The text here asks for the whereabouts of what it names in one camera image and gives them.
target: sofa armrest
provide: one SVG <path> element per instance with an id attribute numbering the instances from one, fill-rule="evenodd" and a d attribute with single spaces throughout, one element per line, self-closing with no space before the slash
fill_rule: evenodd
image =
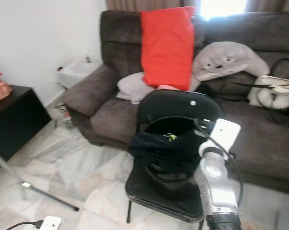
<path id="1" fill-rule="evenodd" d="M 114 94 L 118 80 L 117 72 L 102 64 L 81 82 L 67 90 L 62 100 L 68 108 L 91 116 Z"/>

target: marble floor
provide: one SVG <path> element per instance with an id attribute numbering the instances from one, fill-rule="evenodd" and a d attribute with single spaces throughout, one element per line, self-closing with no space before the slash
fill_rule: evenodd
<path id="1" fill-rule="evenodd" d="M 185 223 L 137 204 L 133 204 L 131 223 L 125 223 L 128 199 L 124 183 L 132 164 L 126 151 L 91 145 L 76 128 L 54 128 L 51 122 L 9 160 L 9 165 L 25 180 L 80 207 L 80 211 L 31 190 L 26 190 L 23 200 L 20 186 L 0 169 L 0 230 L 46 216 L 60 217 L 60 230 L 197 230 L 197 223 Z M 275 229 L 280 208 L 289 210 L 289 195 L 245 185 L 240 208 L 245 230 Z"/>

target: black cabinet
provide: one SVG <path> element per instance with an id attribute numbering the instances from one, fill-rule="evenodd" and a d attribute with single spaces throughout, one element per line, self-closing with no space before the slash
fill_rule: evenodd
<path id="1" fill-rule="evenodd" d="M 0 156 L 6 161 L 51 121 L 32 88 L 12 88 L 0 101 Z"/>

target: black cloth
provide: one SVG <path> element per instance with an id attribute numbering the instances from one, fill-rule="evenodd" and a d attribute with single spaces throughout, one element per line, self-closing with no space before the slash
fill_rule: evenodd
<path id="1" fill-rule="evenodd" d="M 163 135 L 140 132 L 128 151 L 142 165 L 155 164 L 168 173 L 193 173 L 200 162 L 199 146 L 205 140 L 194 130 L 171 142 Z"/>

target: gray sofa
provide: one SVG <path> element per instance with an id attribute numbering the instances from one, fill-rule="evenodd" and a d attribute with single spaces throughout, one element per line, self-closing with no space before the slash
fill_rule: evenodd
<path id="1" fill-rule="evenodd" d="M 246 13 L 204 22 L 193 19 L 195 55 L 214 41 L 234 41 L 252 48 L 271 66 L 289 58 L 289 13 Z M 140 15 L 105 11 L 100 25 L 104 64 L 68 90 L 63 100 L 73 123 L 93 144 L 126 148 L 135 133 L 137 105 L 116 98 L 117 81 L 141 72 Z M 279 72 L 289 75 L 289 67 Z M 205 82 L 214 91 L 227 82 L 252 83 L 255 77 L 241 72 Z M 231 86 L 229 94 L 245 97 L 248 89 Z M 267 111 L 244 102 L 217 99 L 227 119 L 241 125 L 233 146 L 236 163 L 245 181 L 289 192 L 289 122 L 271 122 Z"/>

